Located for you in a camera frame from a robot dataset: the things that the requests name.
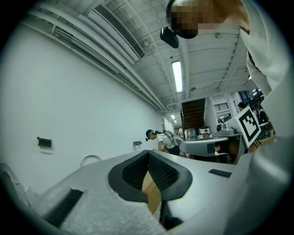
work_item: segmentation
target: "air vent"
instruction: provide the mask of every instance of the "air vent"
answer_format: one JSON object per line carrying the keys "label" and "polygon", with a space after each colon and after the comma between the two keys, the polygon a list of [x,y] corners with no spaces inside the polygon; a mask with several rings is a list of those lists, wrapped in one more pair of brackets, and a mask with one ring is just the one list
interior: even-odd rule
{"label": "air vent", "polygon": [[94,8],[105,20],[107,20],[129,43],[129,45],[133,48],[136,54],[143,58],[145,56],[144,51],[134,39],[134,37],[129,33],[129,31],[125,28],[125,26],[103,5],[98,5]]}

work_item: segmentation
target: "ceiling light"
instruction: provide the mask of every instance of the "ceiling light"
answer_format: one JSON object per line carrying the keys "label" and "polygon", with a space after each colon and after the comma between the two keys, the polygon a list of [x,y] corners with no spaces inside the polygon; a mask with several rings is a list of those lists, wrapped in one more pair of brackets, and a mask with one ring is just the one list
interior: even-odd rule
{"label": "ceiling light", "polygon": [[171,65],[172,65],[173,71],[174,71],[176,92],[182,92],[183,91],[183,84],[182,84],[181,62],[175,61],[175,62],[172,62]]}

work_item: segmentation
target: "person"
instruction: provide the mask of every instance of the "person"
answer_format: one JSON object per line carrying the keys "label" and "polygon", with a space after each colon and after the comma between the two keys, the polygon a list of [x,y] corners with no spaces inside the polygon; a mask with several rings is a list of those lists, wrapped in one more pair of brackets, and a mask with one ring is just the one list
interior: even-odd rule
{"label": "person", "polygon": [[240,112],[242,112],[246,106],[244,105],[243,102],[240,102],[240,103],[238,104],[238,107],[239,107]]}
{"label": "person", "polygon": [[173,155],[180,155],[180,149],[178,146],[178,143],[174,136],[171,136],[169,134],[165,134],[159,131],[153,131],[153,130],[148,130],[146,131],[146,137],[149,140],[157,140],[158,141],[158,151],[165,152],[167,151],[169,154]]}
{"label": "person", "polygon": [[166,15],[172,30],[192,39],[200,29],[221,23],[238,26],[248,49],[247,66],[252,80],[267,96],[279,81],[292,77],[293,58],[279,28],[253,0],[170,0]]}

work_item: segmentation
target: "wall-mounted sensor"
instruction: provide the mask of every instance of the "wall-mounted sensor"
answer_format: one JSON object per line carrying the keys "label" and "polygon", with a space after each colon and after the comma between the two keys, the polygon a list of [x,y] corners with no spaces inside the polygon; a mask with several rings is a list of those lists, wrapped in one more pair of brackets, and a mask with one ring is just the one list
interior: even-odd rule
{"label": "wall-mounted sensor", "polygon": [[43,139],[40,137],[37,137],[37,139],[39,140],[38,146],[51,148],[52,140]]}
{"label": "wall-mounted sensor", "polygon": [[134,147],[135,149],[137,149],[137,148],[140,147],[141,144],[142,144],[141,141],[135,141],[135,142],[133,143],[133,147]]}

